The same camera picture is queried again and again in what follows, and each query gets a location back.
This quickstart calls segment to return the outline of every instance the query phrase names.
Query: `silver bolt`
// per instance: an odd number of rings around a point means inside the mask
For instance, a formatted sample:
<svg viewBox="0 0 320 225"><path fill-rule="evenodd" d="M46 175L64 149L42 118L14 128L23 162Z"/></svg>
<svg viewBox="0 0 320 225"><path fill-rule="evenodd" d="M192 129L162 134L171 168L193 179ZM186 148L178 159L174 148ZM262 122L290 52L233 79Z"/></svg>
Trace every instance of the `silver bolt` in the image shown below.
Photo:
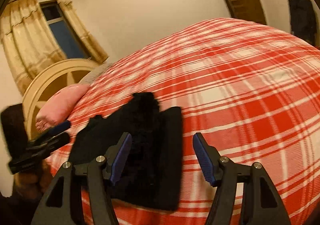
<svg viewBox="0 0 320 225"><path fill-rule="evenodd" d="M229 158L227 158L226 156L222 156L222 157L220 157L220 161L223 163L227 163L227 162L229 162Z"/></svg>
<svg viewBox="0 0 320 225"><path fill-rule="evenodd" d="M104 161L104 159L105 159L104 156L97 156L96 161L101 163Z"/></svg>
<svg viewBox="0 0 320 225"><path fill-rule="evenodd" d="M65 163L63 163L63 168L69 168L70 166L71 166L71 163L70 162L65 162Z"/></svg>
<svg viewBox="0 0 320 225"><path fill-rule="evenodd" d="M253 164L253 166L256 168L256 169L261 169L262 168L262 164L258 163L258 162L255 162Z"/></svg>

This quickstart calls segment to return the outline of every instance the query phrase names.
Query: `plaid bedsheet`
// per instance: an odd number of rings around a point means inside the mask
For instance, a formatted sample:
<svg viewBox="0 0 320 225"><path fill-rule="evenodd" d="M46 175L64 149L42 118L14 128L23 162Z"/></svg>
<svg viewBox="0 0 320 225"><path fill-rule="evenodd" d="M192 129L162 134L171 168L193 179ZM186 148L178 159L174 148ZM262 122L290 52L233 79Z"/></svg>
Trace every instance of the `plaid bedsheet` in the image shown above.
<svg viewBox="0 0 320 225"><path fill-rule="evenodd" d="M292 224L302 224L320 197L320 53L288 33L231 18L189 26L118 61L71 113L70 134L90 117L108 116L139 91L161 109L183 111L183 176L179 209L147 210L113 201L120 224L204 224L215 189L205 182L192 148L201 132L234 162L263 164ZM52 173L72 142L49 158ZM83 192L85 218L92 223ZM239 219L238 186L232 224Z"/></svg>

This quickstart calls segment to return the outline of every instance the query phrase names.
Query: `blue gripper pad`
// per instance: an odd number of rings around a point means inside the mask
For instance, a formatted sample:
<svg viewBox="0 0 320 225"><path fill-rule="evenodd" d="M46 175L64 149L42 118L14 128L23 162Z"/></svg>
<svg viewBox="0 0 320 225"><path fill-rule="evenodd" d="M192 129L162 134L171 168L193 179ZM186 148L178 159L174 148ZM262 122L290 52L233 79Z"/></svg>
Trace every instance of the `blue gripper pad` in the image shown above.
<svg viewBox="0 0 320 225"><path fill-rule="evenodd" d="M125 162L127 161L132 144L132 138L130 134L127 134L124 142L111 166L110 182L115 185L120 180Z"/></svg>
<svg viewBox="0 0 320 225"><path fill-rule="evenodd" d="M213 176L213 164L197 134L193 135L193 149L198 158L205 180L213 186L215 182L215 178Z"/></svg>

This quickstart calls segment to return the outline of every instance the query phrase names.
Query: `curtain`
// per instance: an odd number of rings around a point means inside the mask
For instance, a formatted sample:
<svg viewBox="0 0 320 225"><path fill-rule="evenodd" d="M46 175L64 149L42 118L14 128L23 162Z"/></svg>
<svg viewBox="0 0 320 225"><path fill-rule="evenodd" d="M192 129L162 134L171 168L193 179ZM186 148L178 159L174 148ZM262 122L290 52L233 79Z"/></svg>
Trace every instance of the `curtain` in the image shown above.
<svg viewBox="0 0 320 225"><path fill-rule="evenodd" d="M69 0L57 0L57 2L76 34L87 48L90 56L98 63L103 63L108 58L108 54L99 45L92 34L86 30L77 16L72 6L72 2Z"/></svg>
<svg viewBox="0 0 320 225"><path fill-rule="evenodd" d="M9 3L0 18L0 32L11 73L22 95L42 70L67 59L37 0Z"/></svg>

